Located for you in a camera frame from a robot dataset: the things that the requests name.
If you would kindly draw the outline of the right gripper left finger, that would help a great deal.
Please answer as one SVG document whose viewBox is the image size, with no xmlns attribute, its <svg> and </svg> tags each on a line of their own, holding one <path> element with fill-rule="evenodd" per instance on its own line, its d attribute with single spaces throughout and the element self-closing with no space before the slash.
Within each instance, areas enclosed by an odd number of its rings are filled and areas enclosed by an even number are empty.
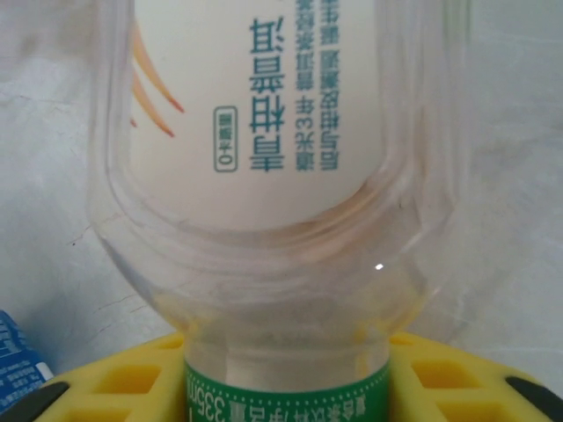
<svg viewBox="0 0 563 422">
<path fill-rule="evenodd" d="M 185 421 L 183 336 L 170 334 L 56 376 L 10 421 Z"/>
</svg>

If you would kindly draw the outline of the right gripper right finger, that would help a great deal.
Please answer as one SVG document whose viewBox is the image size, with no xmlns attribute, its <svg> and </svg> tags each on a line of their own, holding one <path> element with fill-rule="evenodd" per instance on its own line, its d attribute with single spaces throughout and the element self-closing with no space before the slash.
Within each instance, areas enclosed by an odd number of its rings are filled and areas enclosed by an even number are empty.
<svg viewBox="0 0 563 422">
<path fill-rule="evenodd" d="M 562 421 L 562 398 L 531 375 L 409 333 L 391 337 L 390 421 Z"/>
</svg>

